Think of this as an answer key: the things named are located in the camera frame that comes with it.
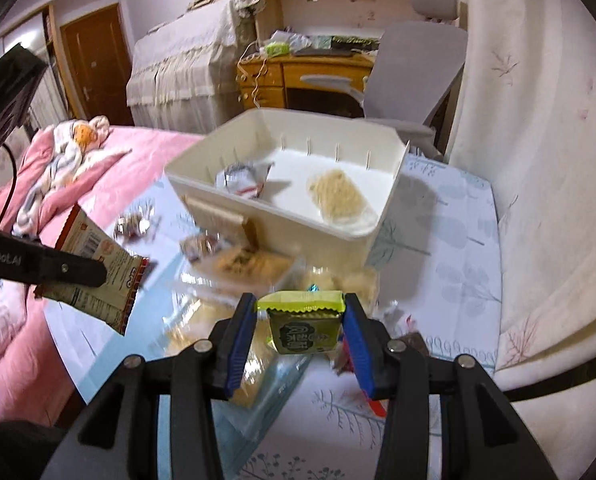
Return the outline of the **beige soda cracker packet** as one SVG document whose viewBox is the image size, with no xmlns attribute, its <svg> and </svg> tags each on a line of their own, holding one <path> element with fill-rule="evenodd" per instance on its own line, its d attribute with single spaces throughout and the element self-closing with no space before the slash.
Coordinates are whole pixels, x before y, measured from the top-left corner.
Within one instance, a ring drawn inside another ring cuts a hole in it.
<svg viewBox="0 0 596 480">
<path fill-rule="evenodd" d="M 188 195 L 182 202 L 199 229 L 224 238 L 229 243 L 258 248 L 258 233 L 249 217 L 236 211 L 212 205 Z"/>
</svg>

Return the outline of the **lace covered cabinet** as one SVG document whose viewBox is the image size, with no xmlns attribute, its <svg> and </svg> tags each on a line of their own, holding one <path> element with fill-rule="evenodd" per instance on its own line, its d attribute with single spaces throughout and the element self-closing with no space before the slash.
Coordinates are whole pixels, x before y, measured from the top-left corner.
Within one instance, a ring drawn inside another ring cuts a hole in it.
<svg viewBox="0 0 596 480">
<path fill-rule="evenodd" d="M 206 134 L 241 113 L 237 62 L 255 40 L 233 0 L 155 27 L 133 49 L 126 102 L 137 127 Z"/>
</svg>

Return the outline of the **grey office chair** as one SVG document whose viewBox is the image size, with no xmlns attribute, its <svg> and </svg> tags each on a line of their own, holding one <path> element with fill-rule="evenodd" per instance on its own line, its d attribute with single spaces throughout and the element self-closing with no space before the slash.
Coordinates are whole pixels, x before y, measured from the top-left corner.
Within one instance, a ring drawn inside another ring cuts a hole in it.
<svg viewBox="0 0 596 480">
<path fill-rule="evenodd" d="M 342 76 L 307 74 L 301 80 L 352 96 L 367 122 L 394 128 L 404 143 L 440 160 L 431 121 L 462 74 L 468 34 L 454 24 L 460 0 L 409 3 L 422 19 L 386 28 L 364 91 Z"/>
</svg>

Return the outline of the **green snack packet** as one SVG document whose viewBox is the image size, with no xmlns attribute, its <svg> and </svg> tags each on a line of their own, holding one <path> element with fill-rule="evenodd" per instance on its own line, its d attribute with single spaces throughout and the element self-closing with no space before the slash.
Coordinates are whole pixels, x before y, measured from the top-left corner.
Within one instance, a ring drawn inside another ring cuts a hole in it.
<svg viewBox="0 0 596 480">
<path fill-rule="evenodd" d="M 341 332 L 345 298 L 339 290 L 281 290 L 257 301 L 269 318 L 280 354 L 334 350 Z"/>
</svg>

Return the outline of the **brown wooden door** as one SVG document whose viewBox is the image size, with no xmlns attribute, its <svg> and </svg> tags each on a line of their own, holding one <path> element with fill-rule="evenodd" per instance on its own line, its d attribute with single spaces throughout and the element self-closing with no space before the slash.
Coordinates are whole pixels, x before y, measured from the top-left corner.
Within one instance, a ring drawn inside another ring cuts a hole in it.
<svg viewBox="0 0 596 480">
<path fill-rule="evenodd" d="M 113 3 L 66 23 L 60 32 L 84 116 L 104 115 L 112 126 L 133 126 L 126 97 L 132 62 L 119 4 Z"/>
</svg>

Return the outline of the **patterned blanket on bed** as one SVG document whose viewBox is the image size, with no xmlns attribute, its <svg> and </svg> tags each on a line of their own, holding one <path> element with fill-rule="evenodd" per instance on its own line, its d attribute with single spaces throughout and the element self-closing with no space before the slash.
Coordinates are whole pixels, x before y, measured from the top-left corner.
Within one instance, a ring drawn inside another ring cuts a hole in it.
<svg viewBox="0 0 596 480">
<path fill-rule="evenodd" d="M 106 157 L 102 146 L 110 133 L 110 122 L 104 115 L 91 120 L 60 122 L 52 128 L 54 144 L 51 155 L 26 193 L 12 226 L 13 235 L 32 235 L 38 232 L 40 206 L 46 197 L 75 183 L 95 162 L 101 162 Z"/>
</svg>

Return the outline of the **cream sofa cover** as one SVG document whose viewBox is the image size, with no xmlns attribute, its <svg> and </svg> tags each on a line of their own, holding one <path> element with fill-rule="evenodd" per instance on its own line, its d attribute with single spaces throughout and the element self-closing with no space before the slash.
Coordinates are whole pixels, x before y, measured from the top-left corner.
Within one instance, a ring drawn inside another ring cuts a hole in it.
<svg viewBox="0 0 596 480">
<path fill-rule="evenodd" d="M 453 166 L 492 186 L 501 248 L 499 387 L 561 479 L 596 474 L 596 0 L 461 0 L 468 46 Z"/>
</svg>

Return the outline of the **white plastic storage bin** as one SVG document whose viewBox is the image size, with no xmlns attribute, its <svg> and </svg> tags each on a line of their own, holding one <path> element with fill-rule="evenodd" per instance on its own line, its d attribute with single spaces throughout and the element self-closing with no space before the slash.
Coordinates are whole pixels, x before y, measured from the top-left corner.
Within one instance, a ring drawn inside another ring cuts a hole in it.
<svg viewBox="0 0 596 480">
<path fill-rule="evenodd" d="M 179 197 L 251 219 L 259 244 L 312 266 L 354 270 L 364 266 L 397 186 L 409 147 L 394 129 L 336 116 L 258 108 L 225 122 L 165 166 Z M 267 162 L 269 177 L 257 198 L 215 185 L 236 162 Z M 343 171 L 368 202 L 369 214 L 345 226 L 323 219 L 310 184 Z"/>
</svg>

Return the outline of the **wooden desk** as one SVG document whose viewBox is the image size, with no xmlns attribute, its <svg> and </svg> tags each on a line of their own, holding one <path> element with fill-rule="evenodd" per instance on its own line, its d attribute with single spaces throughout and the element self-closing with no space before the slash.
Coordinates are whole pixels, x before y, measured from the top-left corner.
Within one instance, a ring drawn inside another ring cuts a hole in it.
<svg viewBox="0 0 596 480">
<path fill-rule="evenodd" d="M 238 101 L 246 110 L 287 108 L 359 118 L 363 115 L 361 104 L 348 93 L 324 88 L 321 80 L 336 77 L 362 92 L 373 65 L 371 56 L 360 53 L 349 56 L 289 54 L 275 58 L 247 55 L 237 64 Z"/>
</svg>

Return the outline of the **clear pack rice cracker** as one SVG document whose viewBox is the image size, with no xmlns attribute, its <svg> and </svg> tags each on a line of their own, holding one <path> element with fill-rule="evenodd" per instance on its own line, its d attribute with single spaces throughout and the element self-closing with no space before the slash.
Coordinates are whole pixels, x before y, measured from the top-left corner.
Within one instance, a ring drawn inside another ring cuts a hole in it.
<svg viewBox="0 0 596 480">
<path fill-rule="evenodd" d="M 338 226 L 365 226 L 377 214 L 360 188 L 340 169 L 317 174 L 307 180 L 307 192 L 324 221 Z"/>
</svg>

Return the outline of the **pink bed quilt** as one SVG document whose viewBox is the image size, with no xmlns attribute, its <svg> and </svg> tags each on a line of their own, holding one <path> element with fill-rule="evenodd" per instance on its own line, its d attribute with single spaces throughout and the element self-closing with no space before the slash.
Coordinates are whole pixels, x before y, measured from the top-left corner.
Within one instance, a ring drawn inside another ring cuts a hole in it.
<svg viewBox="0 0 596 480">
<path fill-rule="evenodd" d="M 142 284 L 179 258 L 179 242 L 194 229 L 169 181 L 167 163 L 200 141 L 198 134 L 115 127 L 86 177 L 61 190 L 40 218 L 40 240 L 55 245 L 69 212 L 81 206 L 97 226 L 112 231 L 116 218 L 136 206 L 155 210 L 155 226 L 130 251 L 150 260 Z M 90 399 L 97 384 L 87 379 L 108 341 L 111 327 L 65 304 L 27 292 L 12 306 L 24 325 L 0 357 L 0 422 L 27 420 L 52 426 L 74 392 Z"/>
</svg>

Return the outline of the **foil wrapped candy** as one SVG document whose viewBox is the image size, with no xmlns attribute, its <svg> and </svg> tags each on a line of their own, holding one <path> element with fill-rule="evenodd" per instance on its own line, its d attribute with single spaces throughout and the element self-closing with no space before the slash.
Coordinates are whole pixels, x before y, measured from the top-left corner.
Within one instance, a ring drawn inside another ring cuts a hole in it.
<svg viewBox="0 0 596 480">
<path fill-rule="evenodd" d="M 115 221 L 113 227 L 113 236 L 123 238 L 123 240 L 134 240 L 147 235 L 151 226 L 151 216 L 145 212 L 130 212 L 122 214 Z"/>
</svg>

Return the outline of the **clear bag of biscuits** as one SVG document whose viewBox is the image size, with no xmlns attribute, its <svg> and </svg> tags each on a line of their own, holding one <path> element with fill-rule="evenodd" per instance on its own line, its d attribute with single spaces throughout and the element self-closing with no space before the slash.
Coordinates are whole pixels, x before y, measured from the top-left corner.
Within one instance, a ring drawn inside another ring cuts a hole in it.
<svg viewBox="0 0 596 480">
<path fill-rule="evenodd" d="M 186 245 L 189 266 L 179 278 L 186 285 L 243 286 L 246 292 L 270 289 L 296 265 L 295 258 L 247 245 L 229 245 L 209 235 L 195 236 Z"/>
</svg>

